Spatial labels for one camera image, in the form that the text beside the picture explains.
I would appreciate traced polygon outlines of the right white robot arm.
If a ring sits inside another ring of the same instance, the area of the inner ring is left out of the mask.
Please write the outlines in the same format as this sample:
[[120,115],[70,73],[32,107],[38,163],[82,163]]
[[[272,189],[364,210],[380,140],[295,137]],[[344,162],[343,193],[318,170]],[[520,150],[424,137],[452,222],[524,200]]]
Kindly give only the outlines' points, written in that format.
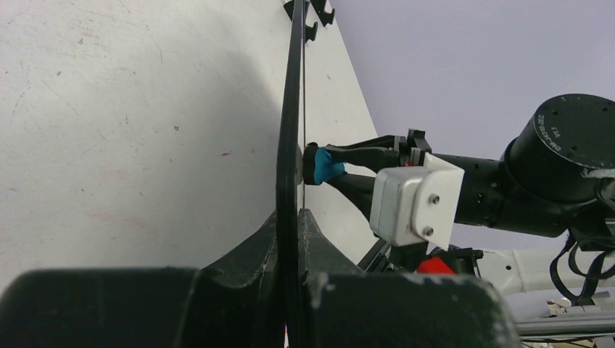
[[[575,304],[614,278],[614,102],[589,94],[544,101],[500,159],[437,154],[422,130],[345,146],[310,144],[303,179],[327,183],[366,217],[377,242],[368,272],[471,274],[505,293],[529,272]],[[456,224],[567,240],[555,256],[459,249]]]

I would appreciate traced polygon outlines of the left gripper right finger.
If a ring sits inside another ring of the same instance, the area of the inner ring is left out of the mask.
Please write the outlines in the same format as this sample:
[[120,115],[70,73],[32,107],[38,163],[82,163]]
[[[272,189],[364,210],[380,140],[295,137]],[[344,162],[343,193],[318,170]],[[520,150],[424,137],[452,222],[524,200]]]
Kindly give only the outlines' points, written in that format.
[[489,283],[469,275],[367,273],[297,217],[302,347],[520,347]]

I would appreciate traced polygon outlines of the blue whiteboard eraser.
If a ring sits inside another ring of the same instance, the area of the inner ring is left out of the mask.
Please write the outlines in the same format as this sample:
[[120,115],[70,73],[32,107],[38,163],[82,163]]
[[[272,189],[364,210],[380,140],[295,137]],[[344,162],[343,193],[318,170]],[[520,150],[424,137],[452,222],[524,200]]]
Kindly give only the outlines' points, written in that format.
[[302,179],[309,186],[319,186],[340,175],[346,174],[343,162],[337,162],[332,155],[315,142],[309,143],[302,155]]

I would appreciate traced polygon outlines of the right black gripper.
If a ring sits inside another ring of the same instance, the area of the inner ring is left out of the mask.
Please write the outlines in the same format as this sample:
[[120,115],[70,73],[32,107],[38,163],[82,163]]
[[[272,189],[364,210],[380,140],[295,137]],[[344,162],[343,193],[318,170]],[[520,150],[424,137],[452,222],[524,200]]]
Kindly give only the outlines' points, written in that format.
[[[399,136],[381,136],[324,149],[337,162],[365,167],[374,173],[400,164]],[[556,188],[564,161],[539,139],[523,130],[499,160],[438,154],[462,168],[455,222],[555,238],[570,226],[572,201]],[[375,178],[344,173],[327,181],[370,220]]]

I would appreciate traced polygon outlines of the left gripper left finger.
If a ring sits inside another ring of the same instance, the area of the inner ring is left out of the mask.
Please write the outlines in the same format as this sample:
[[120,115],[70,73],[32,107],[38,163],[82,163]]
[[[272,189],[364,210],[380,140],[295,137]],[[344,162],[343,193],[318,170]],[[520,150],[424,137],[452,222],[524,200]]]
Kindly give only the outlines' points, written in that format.
[[3,347],[282,347],[276,219],[205,268],[34,270],[1,297]]

